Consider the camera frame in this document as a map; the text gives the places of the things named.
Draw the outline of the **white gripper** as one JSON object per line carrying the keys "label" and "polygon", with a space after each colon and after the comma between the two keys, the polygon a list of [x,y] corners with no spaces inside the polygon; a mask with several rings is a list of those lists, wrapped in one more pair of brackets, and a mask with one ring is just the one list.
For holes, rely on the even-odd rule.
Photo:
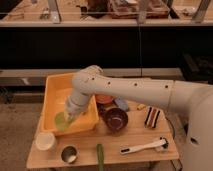
{"label": "white gripper", "polygon": [[91,96],[73,90],[65,101],[65,118],[76,119],[89,105]]}

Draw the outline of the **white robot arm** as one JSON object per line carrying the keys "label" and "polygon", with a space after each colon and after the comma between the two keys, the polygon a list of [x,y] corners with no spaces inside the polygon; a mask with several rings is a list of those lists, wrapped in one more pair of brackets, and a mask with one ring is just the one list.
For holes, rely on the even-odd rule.
{"label": "white robot arm", "polygon": [[177,80],[111,78],[97,65],[76,72],[65,118],[77,119],[94,94],[110,95],[189,116],[182,171],[213,171],[213,85]]}

